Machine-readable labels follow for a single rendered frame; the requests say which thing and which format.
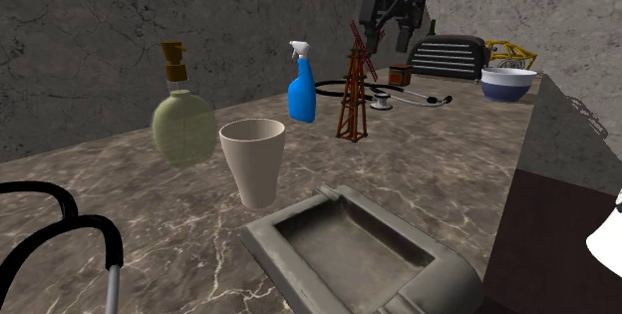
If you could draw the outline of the small brown box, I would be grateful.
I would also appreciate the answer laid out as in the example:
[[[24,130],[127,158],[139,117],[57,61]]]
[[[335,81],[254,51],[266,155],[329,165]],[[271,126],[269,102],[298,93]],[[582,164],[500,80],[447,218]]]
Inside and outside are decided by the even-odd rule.
[[[388,84],[406,87],[411,83],[413,68],[411,65],[398,64],[389,68]]]

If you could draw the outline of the black toaster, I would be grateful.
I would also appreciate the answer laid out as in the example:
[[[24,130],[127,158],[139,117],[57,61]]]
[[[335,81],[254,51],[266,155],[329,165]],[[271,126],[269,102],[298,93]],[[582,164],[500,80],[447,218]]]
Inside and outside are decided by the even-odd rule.
[[[489,59],[490,50],[480,37],[432,35],[413,46],[407,64],[418,75],[479,80]]]

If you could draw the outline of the brown windmill tower model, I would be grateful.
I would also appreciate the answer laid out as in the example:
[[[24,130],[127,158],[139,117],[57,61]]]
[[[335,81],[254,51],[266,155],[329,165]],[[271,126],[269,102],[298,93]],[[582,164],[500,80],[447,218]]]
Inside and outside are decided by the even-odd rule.
[[[378,76],[354,20],[350,22],[350,28],[355,41],[350,50],[347,74],[343,77],[345,85],[336,137],[356,143],[368,135],[365,95],[367,73],[371,74],[374,81],[378,80]]]

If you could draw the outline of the blue spray bottle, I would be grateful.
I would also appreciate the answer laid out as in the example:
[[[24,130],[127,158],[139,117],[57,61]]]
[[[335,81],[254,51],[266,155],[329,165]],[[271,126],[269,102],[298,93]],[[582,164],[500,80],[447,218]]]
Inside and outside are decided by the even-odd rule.
[[[292,57],[297,59],[297,78],[288,87],[288,112],[291,119],[313,123],[316,114],[315,81],[308,60],[310,45],[304,41],[290,41]]]

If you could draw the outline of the white and blue bowl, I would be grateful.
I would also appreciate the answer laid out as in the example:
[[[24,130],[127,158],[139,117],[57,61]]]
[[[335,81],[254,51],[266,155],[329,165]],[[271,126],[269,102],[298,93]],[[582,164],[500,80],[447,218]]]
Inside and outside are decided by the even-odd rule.
[[[530,89],[536,72],[513,68],[484,68],[481,89],[486,99],[497,102],[518,102]]]

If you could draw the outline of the beige cup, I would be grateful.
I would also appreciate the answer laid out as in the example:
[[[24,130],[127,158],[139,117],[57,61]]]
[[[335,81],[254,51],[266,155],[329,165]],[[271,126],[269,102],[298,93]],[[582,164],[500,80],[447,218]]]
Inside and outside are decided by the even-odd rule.
[[[219,137],[242,204],[270,206],[276,199],[285,126],[271,119],[244,119],[223,126]]]

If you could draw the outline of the green soap dispenser brown pump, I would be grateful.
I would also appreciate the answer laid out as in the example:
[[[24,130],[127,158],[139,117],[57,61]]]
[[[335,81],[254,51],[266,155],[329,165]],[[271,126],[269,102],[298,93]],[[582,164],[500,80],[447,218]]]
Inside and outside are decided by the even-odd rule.
[[[168,96],[156,107],[152,118],[155,146],[175,168],[186,168],[207,160],[216,144],[216,120],[212,106],[191,89],[185,48],[180,41],[160,43],[166,60]]]

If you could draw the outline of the grey square ashtray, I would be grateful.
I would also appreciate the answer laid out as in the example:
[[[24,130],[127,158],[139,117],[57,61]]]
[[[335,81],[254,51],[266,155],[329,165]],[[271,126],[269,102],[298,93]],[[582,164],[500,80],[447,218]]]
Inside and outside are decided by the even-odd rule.
[[[246,224],[241,239],[294,314],[475,314],[484,297],[461,255],[347,185]]]

